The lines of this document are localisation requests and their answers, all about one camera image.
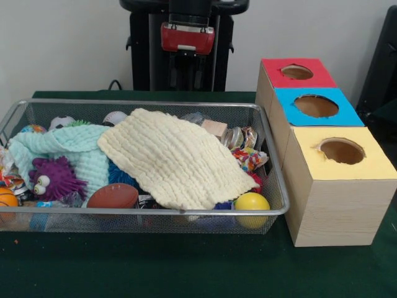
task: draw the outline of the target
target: white blanket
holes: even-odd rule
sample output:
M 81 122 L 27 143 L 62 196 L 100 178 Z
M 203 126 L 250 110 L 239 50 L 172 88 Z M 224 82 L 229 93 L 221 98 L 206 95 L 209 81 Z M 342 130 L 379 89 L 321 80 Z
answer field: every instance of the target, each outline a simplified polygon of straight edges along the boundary
M 167 208 L 212 209 L 258 187 L 215 136 L 161 112 L 134 110 L 98 146 Z

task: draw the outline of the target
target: googly eye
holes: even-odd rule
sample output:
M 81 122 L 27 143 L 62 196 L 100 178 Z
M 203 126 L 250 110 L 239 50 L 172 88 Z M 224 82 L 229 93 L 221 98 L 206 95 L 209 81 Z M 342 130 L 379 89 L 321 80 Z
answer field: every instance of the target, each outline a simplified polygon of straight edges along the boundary
M 48 176 L 45 175 L 41 175 L 38 179 L 37 179 L 37 184 L 47 187 L 50 183 L 50 178 Z
M 45 194 L 45 187 L 41 186 L 39 184 L 36 184 L 33 191 L 35 192 L 36 195 L 41 195 L 41 194 Z

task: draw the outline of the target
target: orange basketball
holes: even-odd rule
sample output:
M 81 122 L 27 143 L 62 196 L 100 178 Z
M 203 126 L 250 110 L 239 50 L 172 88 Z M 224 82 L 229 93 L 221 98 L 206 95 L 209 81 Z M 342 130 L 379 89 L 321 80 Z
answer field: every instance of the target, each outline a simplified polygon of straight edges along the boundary
M 0 207 L 18 207 L 18 199 L 8 188 L 0 188 Z
M 0 188 L 0 207 L 18 207 L 18 199 L 8 188 Z M 15 213 L 0 213 L 0 225 L 15 218 Z

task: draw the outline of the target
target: box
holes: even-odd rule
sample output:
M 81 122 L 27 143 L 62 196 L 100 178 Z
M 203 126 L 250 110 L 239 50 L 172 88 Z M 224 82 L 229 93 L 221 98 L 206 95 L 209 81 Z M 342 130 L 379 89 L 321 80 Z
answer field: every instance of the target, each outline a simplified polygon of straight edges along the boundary
M 283 165 L 291 125 L 364 126 L 350 102 L 337 88 L 275 89 L 269 123 Z
M 225 134 L 228 129 L 228 124 L 212 121 L 205 119 L 203 124 L 201 125 L 207 132 L 217 137 L 217 139 L 221 140 L 221 137 Z
M 328 70 L 319 59 L 262 59 L 256 91 L 256 104 L 267 116 L 274 100 L 275 88 L 336 88 Z
M 366 127 L 294 127 L 283 175 L 295 246 L 370 245 L 397 172 Z

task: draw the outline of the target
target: yellow box lid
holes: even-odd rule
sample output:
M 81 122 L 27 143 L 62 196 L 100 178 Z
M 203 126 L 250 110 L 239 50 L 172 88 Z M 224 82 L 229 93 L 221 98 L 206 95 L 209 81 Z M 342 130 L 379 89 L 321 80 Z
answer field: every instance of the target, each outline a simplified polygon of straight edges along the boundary
M 314 180 L 397 179 L 366 127 L 294 127 Z

